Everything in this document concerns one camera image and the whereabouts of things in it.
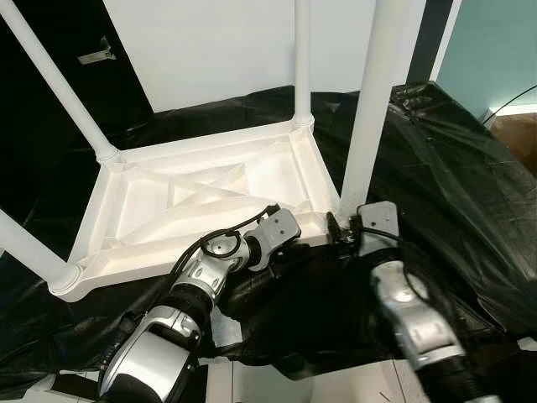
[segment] black plastic sheet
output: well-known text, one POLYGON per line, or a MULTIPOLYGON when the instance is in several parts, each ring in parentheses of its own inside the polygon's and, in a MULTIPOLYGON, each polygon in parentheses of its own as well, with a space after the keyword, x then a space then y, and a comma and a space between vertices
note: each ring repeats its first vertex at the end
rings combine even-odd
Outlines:
MULTIPOLYGON (((338 190, 356 105, 357 94, 312 95, 315 140, 338 190)), ((293 89, 283 87, 159 113, 145 128, 109 138, 119 149, 129 149, 283 121, 292 111, 293 89)), ((74 242, 97 172, 93 152, 81 139, 25 223, 63 258, 74 242)), ((476 333, 517 338, 537 332, 536 198, 534 177, 437 86, 394 89, 369 199, 398 205, 403 236, 426 252, 428 273, 446 284, 446 292, 455 297, 457 309, 476 333)), ((289 354, 309 356, 307 362, 333 358, 334 351, 351 356, 346 364, 341 356, 328 364, 325 359, 323 370, 399 356, 378 322, 362 272, 327 247, 310 249, 301 258, 305 261, 296 259, 276 262, 281 279, 263 292, 245 294, 258 298, 257 310, 242 312, 245 343, 227 351, 209 344, 205 355, 222 353, 248 364, 267 364, 289 354), (298 269, 287 270, 287 264, 298 269), (274 290, 284 292, 276 297, 274 290), (330 324, 334 332, 312 333, 319 328, 319 322, 313 322, 315 312, 325 318, 321 325, 330 324)), ((162 280, 103 287, 67 304, 4 254, 0 398, 20 396, 60 369, 97 369, 109 353, 121 317, 143 313, 162 280)), ((222 301, 224 310, 229 298, 222 301)))

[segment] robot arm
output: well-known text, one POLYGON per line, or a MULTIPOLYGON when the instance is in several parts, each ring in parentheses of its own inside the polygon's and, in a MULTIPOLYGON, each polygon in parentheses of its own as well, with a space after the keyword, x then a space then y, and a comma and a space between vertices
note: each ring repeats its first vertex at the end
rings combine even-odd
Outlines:
POLYGON ((449 322, 430 304, 429 290, 404 271, 397 253, 396 206, 388 201, 358 208, 359 255, 373 270, 371 285, 404 356, 431 401, 498 403, 472 371, 449 322))
POLYGON ((244 236, 232 231, 203 243, 114 355, 102 379, 100 401, 177 401, 196 369, 195 350, 227 275, 264 269, 273 251, 299 236, 291 212, 278 209, 244 236))

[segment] white pole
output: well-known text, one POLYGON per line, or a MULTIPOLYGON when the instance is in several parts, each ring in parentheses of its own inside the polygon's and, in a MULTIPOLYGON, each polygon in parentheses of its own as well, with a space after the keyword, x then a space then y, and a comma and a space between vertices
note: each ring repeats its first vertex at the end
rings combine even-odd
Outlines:
POLYGON ((81 274, 79 267, 64 262, 2 210, 0 247, 45 280, 53 293, 75 284, 81 274))
POLYGON ((13 4, 13 1, 0 0, 0 13, 17 37, 18 42, 23 46, 45 81, 47 81, 47 84, 49 84, 50 89, 58 97, 65 110, 75 121, 76 126, 95 150, 97 161, 108 162, 116 159, 119 151, 108 142, 90 113, 84 108, 80 99, 69 86, 67 80, 61 75, 58 67, 50 59, 49 54, 15 4, 13 4))
POLYGON ((358 98, 337 221, 348 228, 348 218, 366 201, 378 143, 388 109, 394 73, 409 20, 409 1, 377 0, 368 58, 358 98))
POLYGON ((295 126, 313 123, 310 107, 310 0, 295 0, 295 126))

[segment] white wall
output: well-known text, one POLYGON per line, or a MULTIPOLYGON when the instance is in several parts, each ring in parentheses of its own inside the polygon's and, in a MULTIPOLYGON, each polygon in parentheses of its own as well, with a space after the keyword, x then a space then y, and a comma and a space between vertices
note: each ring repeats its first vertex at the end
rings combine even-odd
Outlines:
MULTIPOLYGON (((394 84, 404 83, 425 0, 408 1, 394 84)), ((293 0, 104 0, 155 112, 292 84, 293 0)), ((360 88, 375 0, 311 0, 312 91, 360 88)))

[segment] teal wall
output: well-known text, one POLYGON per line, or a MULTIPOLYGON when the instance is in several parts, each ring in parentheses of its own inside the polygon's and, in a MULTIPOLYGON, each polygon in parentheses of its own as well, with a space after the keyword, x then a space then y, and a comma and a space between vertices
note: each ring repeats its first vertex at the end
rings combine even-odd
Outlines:
POLYGON ((536 84, 537 0, 462 0, 436 82, 476 118, 536 84))

